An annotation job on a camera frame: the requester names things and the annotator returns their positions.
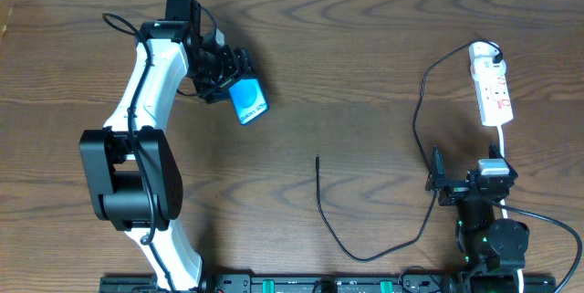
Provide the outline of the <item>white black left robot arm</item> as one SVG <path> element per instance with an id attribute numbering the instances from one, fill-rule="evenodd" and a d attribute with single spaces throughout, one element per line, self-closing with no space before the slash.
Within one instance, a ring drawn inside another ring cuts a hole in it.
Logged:
<path id="1" fill-rule="evenodd" d="M 114 29 L 133 36 L 136 62 L 118 107 L 103 127 L 83 131 L 79 149 L 90 201 L 98 219 L 133 240 L 150 262 L 151 276 L 105 276 L 101 292 L 205 292 L 203 259 L 179 216 L 183 180 L 166 138 L 179 87 L 192 80 L 207 104 L 229 100 L 247 125 L 268 102 L 244 48 L 232 48 L 214 28 L 201 32 L 205 8 L 196 0 L 167 0 L 162 19 L 133 26 L 103 14 Z"/>

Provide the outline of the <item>blue Galaxy smartphone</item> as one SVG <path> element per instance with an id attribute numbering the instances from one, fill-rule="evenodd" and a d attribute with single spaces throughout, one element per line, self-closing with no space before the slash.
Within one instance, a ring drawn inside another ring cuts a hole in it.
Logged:
<path id="1" fill-rule="evenodd" d="M 228 92 L 241 125 L 251 123 L 269 110 L 266 96 L 257 78 L 242 79 Z"/>

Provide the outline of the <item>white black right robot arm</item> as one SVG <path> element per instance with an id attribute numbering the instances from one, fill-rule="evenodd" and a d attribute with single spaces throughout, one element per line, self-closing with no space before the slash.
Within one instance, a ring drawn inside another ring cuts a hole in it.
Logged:
<path id="1" fill-rule="evenodd" d="M 518 177 L 495 145 L 489 156 L 477 162 L 463 179 L 446 175 L 437 147 L 425 189 L 437 194 L 438 204 L 454 206 L 458 213 L 456 239 L 466 266 L 443 280 L 445 292 L 523 292 L 522 269 L 526 266 L 527 225 L 496 217 L 494 208 L 508 197 Z"/>

